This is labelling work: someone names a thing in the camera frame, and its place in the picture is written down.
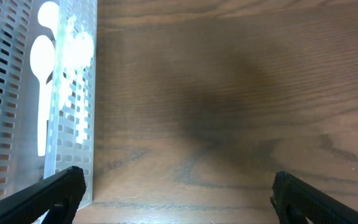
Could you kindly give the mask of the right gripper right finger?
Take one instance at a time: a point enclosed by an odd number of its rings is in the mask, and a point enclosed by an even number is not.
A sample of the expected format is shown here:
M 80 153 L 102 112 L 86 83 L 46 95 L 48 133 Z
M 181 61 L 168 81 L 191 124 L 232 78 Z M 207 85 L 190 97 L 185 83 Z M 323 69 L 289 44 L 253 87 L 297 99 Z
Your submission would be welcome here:
M 281 224 L 358 224 L 358 212 L 288 172 L 275 174 L 270 202 Z

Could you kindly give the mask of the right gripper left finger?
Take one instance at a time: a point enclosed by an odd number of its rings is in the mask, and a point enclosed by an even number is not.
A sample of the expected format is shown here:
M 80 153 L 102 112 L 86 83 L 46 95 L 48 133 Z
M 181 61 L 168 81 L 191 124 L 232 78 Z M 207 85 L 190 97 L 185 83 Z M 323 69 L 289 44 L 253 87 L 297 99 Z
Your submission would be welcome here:
M 86 191 L 83 169 L 71 166 L 0 200 L 0 223 L 71 223 Z

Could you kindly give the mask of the clear plastic basket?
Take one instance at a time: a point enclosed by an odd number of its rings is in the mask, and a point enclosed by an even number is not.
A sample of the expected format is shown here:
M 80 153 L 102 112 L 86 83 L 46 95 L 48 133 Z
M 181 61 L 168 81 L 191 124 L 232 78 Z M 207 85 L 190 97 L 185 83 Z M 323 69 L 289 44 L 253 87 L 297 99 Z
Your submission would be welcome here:
M 0 0 L 0 200 L 70 166 L 83 169 L 93 200 L 96 90 L 96 0 L 59 5 L 57 38 L 38 22 L 38 0 Z M 30 68 L 34 40 L 46 35 L 55 49 L 47 143 L 37 153 L 39 81 Z

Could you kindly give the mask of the white spoon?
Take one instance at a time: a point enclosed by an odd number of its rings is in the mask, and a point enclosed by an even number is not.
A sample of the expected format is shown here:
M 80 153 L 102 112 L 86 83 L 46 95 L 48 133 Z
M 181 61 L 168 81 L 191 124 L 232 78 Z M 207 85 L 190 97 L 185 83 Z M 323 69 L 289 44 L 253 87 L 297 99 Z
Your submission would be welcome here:
M 52 31 L 53 38 L 57 38 L 59 22 L 59 5 L 52 1 L 43 3 L 38 11 L 37 19 L 41 26 Z
M 52 86 L 47 80 L 54 69 L 55 49 L 46 35 L 38 36 L 30 50 L 30 68 L 39 81 L 39 105 L 37 115 L 37 153 L 44 156 L 47 143 L 47 120 L 50 116 Z

